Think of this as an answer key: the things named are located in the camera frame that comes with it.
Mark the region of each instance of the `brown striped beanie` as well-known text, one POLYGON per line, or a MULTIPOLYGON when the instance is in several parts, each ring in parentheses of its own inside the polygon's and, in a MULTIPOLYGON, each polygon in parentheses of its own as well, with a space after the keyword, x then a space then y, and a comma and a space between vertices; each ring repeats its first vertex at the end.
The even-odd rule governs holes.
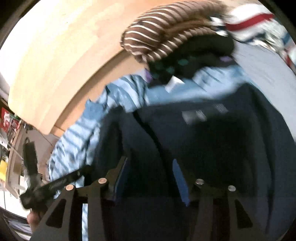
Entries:
POLYGON ((139 63, 154 62, 190 37, 216 34, 208 17, 223 14, 225 9, 218 0, 182 1, 152 8, 124 31, 120 45, 139 63))

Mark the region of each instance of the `red stripe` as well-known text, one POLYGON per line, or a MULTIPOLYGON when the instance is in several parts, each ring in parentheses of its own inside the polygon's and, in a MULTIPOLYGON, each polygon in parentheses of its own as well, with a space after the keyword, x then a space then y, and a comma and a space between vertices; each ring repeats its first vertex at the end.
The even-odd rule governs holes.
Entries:
POLYGON ((287 57, 286 57, 286 63, 291 68, 292 60, 290 59, 288 53, 287 53, 287 57))
POLYGON ((238 23, 238 24, 229 24, 226 23, 226 29, 229 31, 238 31, 238 30, 242 30, 244 28, 248 28, 250 26, 253 26, 257 23, 260 23, 264 20, 270 20, 271 18, 273 18, 274 15, 271 13, 262 13, 260 15, 254 16, 244 22, 238 23))

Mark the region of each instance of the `white stripe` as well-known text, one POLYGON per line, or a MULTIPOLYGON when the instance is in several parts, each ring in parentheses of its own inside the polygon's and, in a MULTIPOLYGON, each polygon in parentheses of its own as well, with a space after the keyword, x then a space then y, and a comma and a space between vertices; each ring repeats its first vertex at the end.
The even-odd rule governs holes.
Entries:
POLYGON ((213 10, 217 10, 217 9, 218 10, 221 10, 222 9, 222 7, 218 3, 216 3, 216 2, 212 2, 212 4, 213 4, 213 10))
POLYGON ((178 42, 180 42, 180 43, 183 43, 180 39, 178 39, 178 38, 174 38, 175 40, 177 40, 178 42))
POLYGON ((195 28, 194 30, 195 30, 198 34, 199 34, 199 33, 202 33, 202 31, 201 31, 199 28, 195 28))
POLYGON ((142 34, 142 33, 140 33, 140 32, 137 32, 137 31, 128 31, 128 32, 126 32, 126 34, 129 34, 129 33, 139 34, 139 35, 142 35, 143 37, 146 37, 146 38, 148 38, 148 39, 150 39, 150 40, 152 40, 152 41, 159 42, 159 40, 156 40, 156 39, 150 38, 149 36, 147 36, 147 35, 145 35, 145 34, 142 34))
POLYGON ((255 24, 253 26, 250 26, 248 28, 238 30, 238 31, 230 31, 231 35, 235 40, 239 41, 247 41, 251 38, 254 38, 256 35, 262 32, 262 27, 265 24, 265 22, 261 22, 258 24, 255 24))
POLYGON ((158 53, 156 53, 156 52, 154 52, 154 53, 159 59, 161 59, 161 56, 158 53))
POLYGON ((137 51, 137 52, 133 52, 131 49, 126 49, 126 51, 131 52, 133 55, 141 55, 142 52, 137 51))
POLYGON ((143 14, 140 17, 145 16, 145 15, 149 15, 149 14, 159 14, 159 15, 166 17, 167 19, 170 19, 170 20, 173 20, 174 22, 176 22, 176 20, 171 15, 168 15, 164 12, 150 12, 150 13, 143 14))
POLYGON ((174 6, 174 5, 166 5, 166 6, 161 6, 161 7, 171 7, 171 8, 173 8, 173 9, 176 9, 178 12, 183 12, 183 13, 185 13, 185 15, 188 17, 188 15, 187 15, 187 13, 184 11, 184 9, 182 9, 182 8, 180 8, 180 7, 177 7, 177 6, 174 6))
POLYGON ((147 56, 148 56, 152 61, 154 61, 154 58, 153 58, 150 54, 147 54, 147 56))
POLYGON ((154 16, 146 16, 146 17, 141 17, 141 18, 137 18, 137 19, 143 19, 143 18, 154 18, 160 22, 162 22, 163 24, 166 24, 166 25, 169 25, 169 23, 167 21, 165 21, 164 19, 162 18, 159 18, 159 17, 154 17, 154 16))
POLYGON ((144 41, 141 41, 141 40, 139 40, 139 39, 135 39, 135 38, 124 38, 124 40, 133 40, 133 41, 137 41, 137 42, 140 42, 140 43, 143 43, 143 44, 146 44, 146 45, 149 45, 149 46, 151 46, 151 47, 154 47, 153 45, 151 45, 151 44, 148 44, 148 43, 145 43, 144 41))
POLYGON ((221 19, 216 17, 210 17, 210 18, 211 18, 210 24, 212 26, 225 26, 225 23, 221 19))
POLYGON ((229 24, 238 24, 246 21, 247 19, 253 18, 254 16, 264 13, 271 13, 264 5, 246 4, 239 6, 229 12, 227 14, 229 17, 226 17, 224 20, 226 23, 229 24))
POLYGON ((146 58, 146 56, 142 56, 142 60, 145 62, 145 63, 147 63, 147 58, 146 58))
POLYGON ((144 28, 144 29, 148 30, 148 31, 151 32, 151 33, 154 33, 154 34, 156 34, 156 35, 159 35, 157 32, 153 31, 152 29, 149 29, 149 28, 147 28, 147 27, 145 27, 145 26, 142 26, 142 25, 133 25, 133 26, 131 26, 130 28, 135 28, 135 27, 144 28))
POLYGON ((202 34, 204 34, 204 29, 202 27, 199 28, 202 34))
POLYGON ((126 45, 126 46, 130 46, 130 47, 132 47, 132 48, 149 49, 150 51, 152 51, 152 49, 151 49, 151 48, 148 48, 148 47, 146 47, 146 46, 140 46, 140 45, 131 45, 131 44, 124 44, 124 45, 126 45))
POLYGON ((172 9, 158 8, 158 9, 155 9, 155 10, 163 10, 163 11, 167 11, 167 12, 171 13, 172 15, 174 15, 176 18, 178 18, 178 19, 180 19, 180 20, 183 20, 183 19, 182 19, 182 16, 181 16, 179 13, 173 11, 172 9))
POLYGON ((208 33, 212 33, 212 32, 214 32, 212 29, 210 29, 210 28, 205 28, 205 30, 207 30, 207 32, 208 33))
POLYGON ((182 2, 183 4, 185 4, 186 6, 190 7, 190 8, 195 8, 195 5, 190 3, 190 2, 182 2))
POLYGON ((170 47, 168 47, 168 46, 166 46, 165 44, 161 44, 162 46, 165 46, 169 51, 173 51, 170 47))
POLYGON ((172 41, 168 41, 171 45, 173 45, 173 46, 175 46, 176 48, 178 48, 178 45, 177 44, 175 44, 174 42, 172 42, 172 41))
POLYGON ((190 11, 190 7, 188 7, 187 5, 181 4, 181 3, 182 3, 182 2, 176 2, 176 3, 174 3, 174 4, 177 5, 177 6, 180 6, 180 7, 182 7, 182 8, 187 8, 187 10, 190 11))
POLYGON ((186 33, 188 36, 192 37, 192 34, 190 32, 184 31, 184 33, 186 33))
POLYGON ((149 23, 149 24, 152 24, 153 26, 161 29, 161 30, 164 30, 164 28, 160 25, 158 25, 157 23, 154 23, 154 22, 150 22, 150 21, 143 21, 143 23, 149 23))
POLYGON ((190 29, 190 32, 193 33, 193 34, 197 34, 197 32, 193 29, 190 29))
POLYGON ((213 31, 212 29, 208 28, 208 27, 204 27, 204 29, 206 29, 207 31, 213 31))
POLYGON ((183 34, 179 34, 181 37, 185 38, 185 40, 187 40, 187 37, 183 34))
POLYGON ((196 2, 196 1, 186 1, 187 3, 192 4, 193 6, 199 6, 201 3, 205 2, 205 1, 200 1, 200 2, 196 2))
POLYGON ((165 56, 168 55, 165 51, 163 51, 163 50, 161 50, 161 49, 159 49, 159 51, 162 52, 165 56))
POLYGON ((208 12, 209 11, 209 6, 207 4, 204 4, 204 5, 201 4, 200 7, 199 7, 199 11, 200 12, 204 12, 204 11, 208 12))
POLYGON ((208 30, 210 30, 210 29, 209 29, 209 28, 206 28, 206 27, 203 27, 203 28, 202 28, 202 31, 203 31, 205 34, 208 33, 208 30))
POLYGON ((219 30, 216 32, 218 35, 221 35, 221 36, 228 36, 227 32, 225 30, 219 30))

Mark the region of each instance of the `yellow object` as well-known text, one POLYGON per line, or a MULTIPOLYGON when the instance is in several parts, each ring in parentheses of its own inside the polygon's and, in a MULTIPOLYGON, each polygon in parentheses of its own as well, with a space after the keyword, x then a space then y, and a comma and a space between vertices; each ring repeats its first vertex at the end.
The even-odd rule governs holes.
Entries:
POLYGON ((5 161, 0 162, 0 179, 5 181, 6 180, 6 169, 7 163, 5 161))

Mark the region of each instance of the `screw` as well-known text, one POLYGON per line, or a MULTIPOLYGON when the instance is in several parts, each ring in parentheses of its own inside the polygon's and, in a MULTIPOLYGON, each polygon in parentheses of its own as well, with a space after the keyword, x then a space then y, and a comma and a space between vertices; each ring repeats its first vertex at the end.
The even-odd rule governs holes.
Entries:
POLYGON ((104 184, 104 183, 107 182, 107 179, 103 177, 103 178, 100 178, 100 179, 98 180, 98 182, 99 182, 99 184, 104 184))
POLYGON ((203 185, 205 183, 205 181, 203 179, 197 179, 195 181, 195 183, 198 184, 198 185, 203 185))
POLYGON ((67 191, 71 191, 71 190, 73 190, 73 188, 74 188, 74 186, 72 184, 69 184, 66 186, 67 191))
POLYGON ((231 192, 234 192, 236 190, 236 188, 235 188, 235 186, 230 185, 230 186, 228 186, 228 190, 231 192))

